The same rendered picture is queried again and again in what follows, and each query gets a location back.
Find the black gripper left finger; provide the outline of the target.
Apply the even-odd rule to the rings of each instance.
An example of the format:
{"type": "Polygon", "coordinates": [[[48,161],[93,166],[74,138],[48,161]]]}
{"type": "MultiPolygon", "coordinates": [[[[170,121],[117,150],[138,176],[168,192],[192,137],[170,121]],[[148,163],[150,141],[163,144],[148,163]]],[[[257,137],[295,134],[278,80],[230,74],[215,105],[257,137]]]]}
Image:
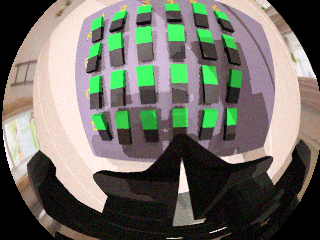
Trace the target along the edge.
{"type": "Polygon", "coordinates": [[[93,180],[105,195],[143,203],[167,204],[167,219],[175,219],[179,195],[180,161],[183,139],[176,133],[163,155],[141,172],[113,172],[107,169],[93,173],[93,180]]]}

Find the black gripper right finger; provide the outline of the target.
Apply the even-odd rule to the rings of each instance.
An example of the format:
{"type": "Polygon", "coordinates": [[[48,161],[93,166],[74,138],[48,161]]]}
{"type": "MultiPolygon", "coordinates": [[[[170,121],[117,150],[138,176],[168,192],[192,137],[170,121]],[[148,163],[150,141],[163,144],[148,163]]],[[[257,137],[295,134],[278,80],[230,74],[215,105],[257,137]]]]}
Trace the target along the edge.
{"type": "Polygon", "coordinates": [[[233,185],[245,183],[271,168],[273,156],[264,156],[247,163],[231,164],[213,155],[203,145],[181,133],[183,165],[187,176],[193,220],[205,219],[205,213],[219,203],[233,185]]]}

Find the lavender switch panel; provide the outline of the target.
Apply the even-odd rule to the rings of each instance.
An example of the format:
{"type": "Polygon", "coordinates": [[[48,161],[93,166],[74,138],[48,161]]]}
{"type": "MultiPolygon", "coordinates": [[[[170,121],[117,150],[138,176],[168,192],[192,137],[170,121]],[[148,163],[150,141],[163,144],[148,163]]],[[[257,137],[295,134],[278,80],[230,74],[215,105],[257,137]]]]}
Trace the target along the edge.
{"type": "Polygon", "coordinates": [[[259,21],[215,0],[124,0],[85,17],[77,104],[93,156],[155,163],[176,133],[215,156],[264,148],[275,67],[259,21]]]}

